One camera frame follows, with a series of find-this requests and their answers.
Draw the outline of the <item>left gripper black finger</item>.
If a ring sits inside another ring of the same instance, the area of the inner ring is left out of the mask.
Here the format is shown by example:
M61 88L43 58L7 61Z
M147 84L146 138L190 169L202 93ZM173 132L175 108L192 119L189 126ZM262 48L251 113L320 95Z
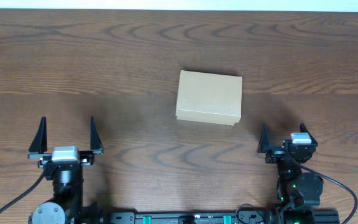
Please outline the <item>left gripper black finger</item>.
M32 141L28 153L29 154L43 154L47 151L47 122L46 117L40 120L39 128Z
M90 120L90 149L92 152L103 152L103 144L99 138L96 123L94 121L94 116Z

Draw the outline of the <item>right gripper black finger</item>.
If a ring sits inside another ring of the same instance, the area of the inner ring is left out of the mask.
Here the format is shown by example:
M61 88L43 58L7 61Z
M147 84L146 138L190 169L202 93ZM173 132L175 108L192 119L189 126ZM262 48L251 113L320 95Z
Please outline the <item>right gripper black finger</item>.
M317 145L318 144L318 142L313 137L313 135L308 131L308 128L306 127L306 125L304 123L300 124L300 132L308 134L308 136L310 138L310 144L312 144L312 145Z
M270 147L270 141L269 141L269 135L267 132L267 126L265 124L263 124L259 144L257 147L257 152L267 152L269 147Z

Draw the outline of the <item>brown cardboard box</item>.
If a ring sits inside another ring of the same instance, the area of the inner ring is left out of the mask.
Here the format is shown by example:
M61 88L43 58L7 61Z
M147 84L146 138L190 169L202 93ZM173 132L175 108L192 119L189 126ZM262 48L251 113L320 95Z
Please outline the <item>brown cardboard box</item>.
M178 120L234 125L242 116L242 77L182 70Z

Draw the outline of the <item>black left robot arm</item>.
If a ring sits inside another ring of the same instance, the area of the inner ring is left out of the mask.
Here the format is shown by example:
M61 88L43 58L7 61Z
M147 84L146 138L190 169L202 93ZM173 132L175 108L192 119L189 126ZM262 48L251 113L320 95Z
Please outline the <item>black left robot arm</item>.
M43 170L41 178L52 181L53 196L36 207L29 223L109 223L109 215L98 203L83 205L83 168L93 165L95 156L104 151L94 118L90 119L89 144L88 151L60 146L48 153L46 118L40 120L28 158L37 159Z

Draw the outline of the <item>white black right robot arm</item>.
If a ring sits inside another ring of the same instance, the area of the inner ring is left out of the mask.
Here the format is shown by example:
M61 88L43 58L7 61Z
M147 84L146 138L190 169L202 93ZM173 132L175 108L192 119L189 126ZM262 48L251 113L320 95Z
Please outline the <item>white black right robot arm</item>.
M318 142L304 124L300 131L291 133L281 146L270 144L267 126L262 126L258 153L265 154L267 164L276 164L278 170L277 206L271 215L275 223L313 223L313 209L320 205L324 181L311 172L303 172L301 165L312 158Z

